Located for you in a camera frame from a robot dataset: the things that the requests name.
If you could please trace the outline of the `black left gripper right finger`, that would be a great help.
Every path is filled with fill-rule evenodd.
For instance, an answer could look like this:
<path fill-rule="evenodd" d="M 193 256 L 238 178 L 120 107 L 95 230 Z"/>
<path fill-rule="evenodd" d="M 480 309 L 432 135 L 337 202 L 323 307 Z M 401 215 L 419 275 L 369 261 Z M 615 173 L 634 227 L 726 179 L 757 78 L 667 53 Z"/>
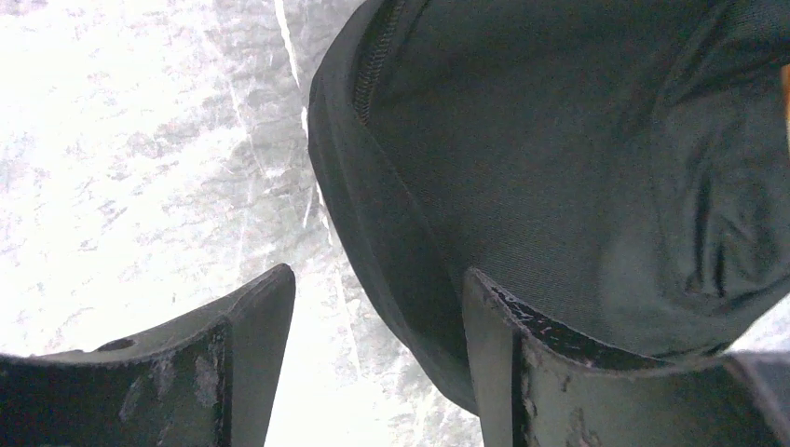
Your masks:
<path fill-rule="evenodd" d="M 603 344 L 477 269 L 463 321 L 488 446 L 785 446 L 789 357 L 672 364 Z"/>

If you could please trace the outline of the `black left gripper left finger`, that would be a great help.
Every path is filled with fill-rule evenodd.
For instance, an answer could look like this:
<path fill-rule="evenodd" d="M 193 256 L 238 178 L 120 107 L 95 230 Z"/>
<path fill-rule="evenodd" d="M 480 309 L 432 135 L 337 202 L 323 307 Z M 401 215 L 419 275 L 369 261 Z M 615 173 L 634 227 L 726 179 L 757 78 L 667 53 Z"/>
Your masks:
<path fill-rule="evenodd" d="M 1 358 L 5 446 L 261 446 L 293 317 L 279 264 L 212 303 L 85 352 Z"/>

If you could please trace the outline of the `black student backpack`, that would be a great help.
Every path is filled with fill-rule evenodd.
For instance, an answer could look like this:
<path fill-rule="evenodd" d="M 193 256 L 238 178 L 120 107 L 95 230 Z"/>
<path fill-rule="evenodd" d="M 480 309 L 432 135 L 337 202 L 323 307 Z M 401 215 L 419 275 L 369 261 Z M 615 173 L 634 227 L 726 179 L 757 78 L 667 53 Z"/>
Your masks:
<path fill-rule="evenodd" d="M 366 1 L 316 72 L 309 156 L 379 316 L 476 409 L 475 267 L 659 359 L 789 292 L 785 1 Z"/>

